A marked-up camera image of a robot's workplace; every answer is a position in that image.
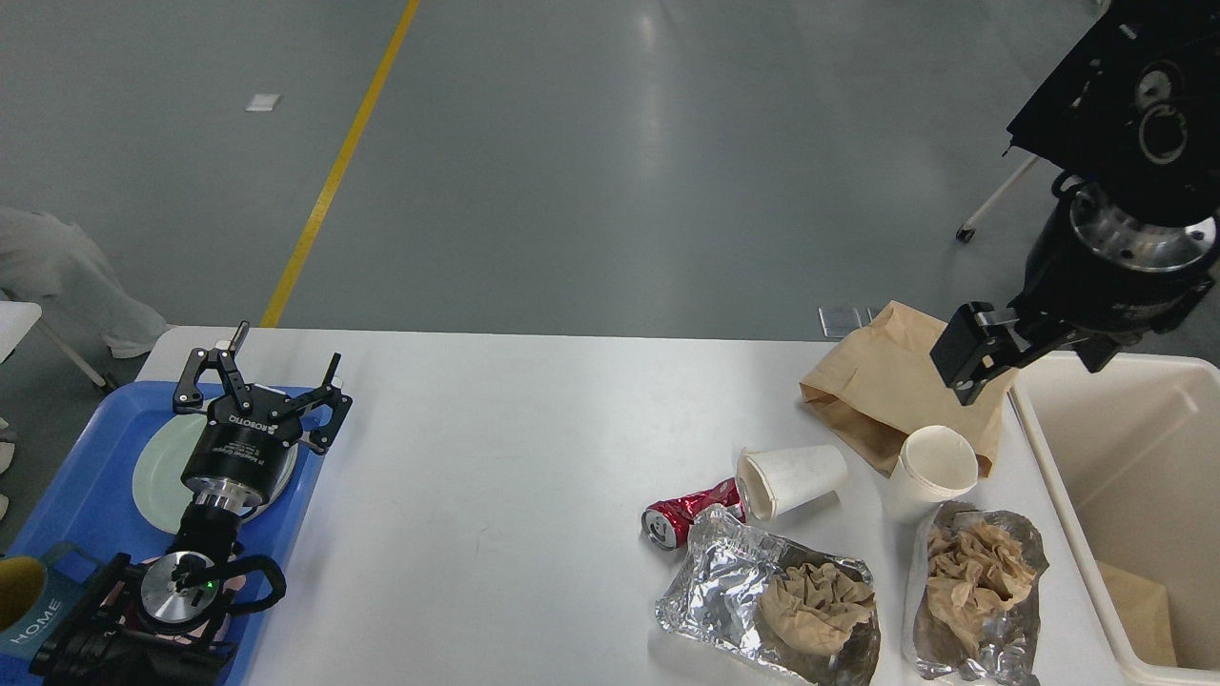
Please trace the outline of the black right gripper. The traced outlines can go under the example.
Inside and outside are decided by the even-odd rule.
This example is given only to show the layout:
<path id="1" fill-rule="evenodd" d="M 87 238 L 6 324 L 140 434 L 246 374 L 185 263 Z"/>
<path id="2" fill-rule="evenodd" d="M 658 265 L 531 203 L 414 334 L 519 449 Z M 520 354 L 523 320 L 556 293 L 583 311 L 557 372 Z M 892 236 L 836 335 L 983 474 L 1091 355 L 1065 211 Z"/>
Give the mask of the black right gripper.
<path id="1" fill-rule="evenodd" d="M 1216 212 L 1161 226 L 1125 212 L 1099 186 L 1068 188 L 1028 253 L 1020 308 L 967 301 L 928 356 L 963 406 L 1063 345 L 1099 374 L 1146 334 L 1179 330 L 1215 287 L 1216 264 Z"/>

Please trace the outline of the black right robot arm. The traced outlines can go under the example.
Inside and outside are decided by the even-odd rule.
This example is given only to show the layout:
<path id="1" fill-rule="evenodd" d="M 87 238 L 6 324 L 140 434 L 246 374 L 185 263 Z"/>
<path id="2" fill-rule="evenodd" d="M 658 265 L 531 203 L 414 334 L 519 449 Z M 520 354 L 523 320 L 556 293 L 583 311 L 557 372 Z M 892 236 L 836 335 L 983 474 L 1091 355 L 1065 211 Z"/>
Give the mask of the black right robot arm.
<path id="1" fill-rule="evenodd" d="M 1071 347 L 1098 374 L 1215 286 L 1218 4 L 1111 1 L 1006 127 L 1059 166 L 1024 287 L 958 308 L 931 359 L 963 405 Z"/>

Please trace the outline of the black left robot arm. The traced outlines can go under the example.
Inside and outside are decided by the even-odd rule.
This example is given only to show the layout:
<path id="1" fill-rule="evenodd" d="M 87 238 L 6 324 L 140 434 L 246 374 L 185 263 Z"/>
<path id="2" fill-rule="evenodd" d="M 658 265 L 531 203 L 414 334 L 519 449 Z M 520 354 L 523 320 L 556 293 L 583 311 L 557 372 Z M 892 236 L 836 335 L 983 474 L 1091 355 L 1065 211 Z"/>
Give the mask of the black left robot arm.
<path id="1" fill-rule="evenodd" d="M 243 378 L 242 322 L 188 352 L 177 382 L 109 395 L 13 555 L 48 560 L 41 608 L 6 631 L 22 684 L 235 685 L 322 459 L 353 398 L 331 356 L 314 388 Z"/>

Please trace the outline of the foil bag under right arm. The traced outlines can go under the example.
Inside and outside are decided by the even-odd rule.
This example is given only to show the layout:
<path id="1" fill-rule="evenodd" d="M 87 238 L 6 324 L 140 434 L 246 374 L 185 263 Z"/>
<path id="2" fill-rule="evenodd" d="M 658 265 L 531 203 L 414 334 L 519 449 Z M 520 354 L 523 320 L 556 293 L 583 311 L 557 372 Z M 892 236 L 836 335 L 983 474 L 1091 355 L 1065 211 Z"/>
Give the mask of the foil bag under right arm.
<path id="1" fill-rule="evenodd" d="M 1014 511 L 943 503 L 920 522 L 904 602 L 903 655 L 926 681 L 1037 685 L 1039 531 Z"/>

